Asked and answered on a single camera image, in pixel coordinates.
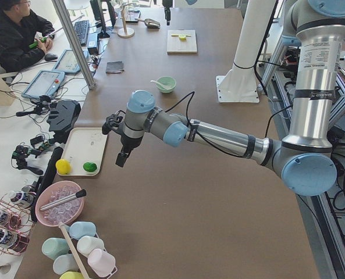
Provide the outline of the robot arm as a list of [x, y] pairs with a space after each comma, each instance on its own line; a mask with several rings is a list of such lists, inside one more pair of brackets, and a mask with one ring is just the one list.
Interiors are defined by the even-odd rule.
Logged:
[[327, 133], [345, 38], [345, 1], [296, 1], [287, 13], [284, 28], [301, 44], [290, 129], [284, 138], [261, 139], [187, 115], [170, 114], [155, 104], [150, 92], [137, 90], [124, 115], [112, 114], [102, 126], [103, 134], [114, 131], [120, 135], [122, 148], [116, 164], [123, 166], [144, 134], [151, 133], [171, 146], [188, 140], [255, 160], [302, 196], [316, 196], [331, 189], [337, 170], [330, 157], [332, 144]]

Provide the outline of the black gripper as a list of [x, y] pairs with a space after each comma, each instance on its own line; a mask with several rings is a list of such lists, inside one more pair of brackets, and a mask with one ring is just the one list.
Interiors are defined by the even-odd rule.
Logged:
[[162, 5], [165, 12], [166, 25], [170, 25], [170, 8], [173, 7], [173, 0], [162, 0]]
[[117, 155], [116, 165], [124, 167], [129, 154], [141, 144], [142, 131], [129, 128], [125, 122], [125, 117], [120, 116], [119, 113], [118, 111], [106, 118], [105, 123], [102, 125], [102, 133], [103, 135], [107, 135], [111, 131], [114, 131], [120, 135], [122, 149]]

